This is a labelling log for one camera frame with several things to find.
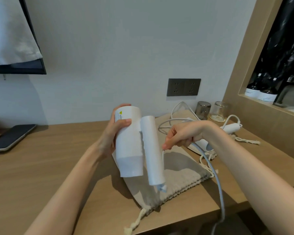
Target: smartphone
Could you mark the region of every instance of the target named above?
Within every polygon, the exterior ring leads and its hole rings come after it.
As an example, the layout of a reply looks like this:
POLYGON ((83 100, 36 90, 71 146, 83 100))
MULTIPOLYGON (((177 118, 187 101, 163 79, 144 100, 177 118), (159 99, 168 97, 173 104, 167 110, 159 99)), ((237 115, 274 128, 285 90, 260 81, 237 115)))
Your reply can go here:
POLYGON ((0 152, 7 151, 21 141, 29 132, 31 132, 36 124, 16 125, 0 135, 0 152))

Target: wooden frame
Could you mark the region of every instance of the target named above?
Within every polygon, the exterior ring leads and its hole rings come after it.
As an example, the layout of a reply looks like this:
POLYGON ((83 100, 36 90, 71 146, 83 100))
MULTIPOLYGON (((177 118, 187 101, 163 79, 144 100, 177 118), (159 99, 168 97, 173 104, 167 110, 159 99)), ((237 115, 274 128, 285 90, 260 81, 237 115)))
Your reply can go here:
POLYGON ((244 128, 294 158, 294 113, 244 96, 282 1, 256 1, 223 101, 244 128))

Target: person's left arm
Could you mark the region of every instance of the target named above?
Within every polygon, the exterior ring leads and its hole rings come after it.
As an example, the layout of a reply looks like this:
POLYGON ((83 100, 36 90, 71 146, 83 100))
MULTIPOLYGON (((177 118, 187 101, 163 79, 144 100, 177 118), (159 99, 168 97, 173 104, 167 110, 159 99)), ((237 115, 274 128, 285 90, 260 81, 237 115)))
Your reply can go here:
POLYGON ((101 137, 80 158, 66 180, 39 213, 25 235, 71 235, 77 213, 88 184, 100 160, 114 151, 116 133, 131 124, 131 120, 114 122, 114 112, 101 137))

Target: wooden table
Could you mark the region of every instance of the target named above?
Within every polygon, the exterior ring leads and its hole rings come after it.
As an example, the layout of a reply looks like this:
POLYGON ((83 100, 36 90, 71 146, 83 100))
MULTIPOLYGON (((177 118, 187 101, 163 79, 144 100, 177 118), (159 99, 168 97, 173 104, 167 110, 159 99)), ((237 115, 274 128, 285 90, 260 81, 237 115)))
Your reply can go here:
MULTIPOLYGON (((0 235, 18 235, 26 231, 106 124, 41 126, 10 152, 0 154, 0 235)), ((293 158, 247 130, 241 129, 237 134, 241 138, 260 140, 260 146, 241 145, 294 186, 293 158)), ((188 152, 199 159, 195 153, 188 152)), ((212 164, 219 170, 227 214, 248 208, 244 194, 225 165, 218 157, 212 164)), ((139 207, 119 177, 111 157, 102 161, 95 172, 89 194, 76 235, 122 234, 123 227, 129 226, 139 214, 139 207)), ((160 227, 169 231, 215 219, 220 212, 218 204, 215 180, 207 180, 143 218, 134 234, 160 227)))

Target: white cylindrical device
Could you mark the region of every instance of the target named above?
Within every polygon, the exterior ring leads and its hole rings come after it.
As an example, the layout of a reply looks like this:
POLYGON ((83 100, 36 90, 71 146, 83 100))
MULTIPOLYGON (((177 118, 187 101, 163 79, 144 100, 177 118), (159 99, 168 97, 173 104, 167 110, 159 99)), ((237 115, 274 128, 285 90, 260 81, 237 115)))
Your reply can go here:
POLYGON ((149 185, 157 186, 158 190, 166 191, 164 165, 155 118, 153 116, 142 117, 140 128, 143 134, 149 185))
MULTIPOLYGON (((228 124, 226 125, 223 130, 226 131, 227 134, 234 133, 240 129, 240 125, 238 123, 228 124)), ((201 139, 195 142, 198 146, 200 146, 204 151, 212 150, 212 147, 208 144, 205 139, 201 139)))
POLYGON ((135 106, 123 106, 115 111, 115 121, 132 119, 132 124, 121 129, 116 137, 116 161, 121 177, 142 176, 144 157, 140 136, 141 111, 135 106))

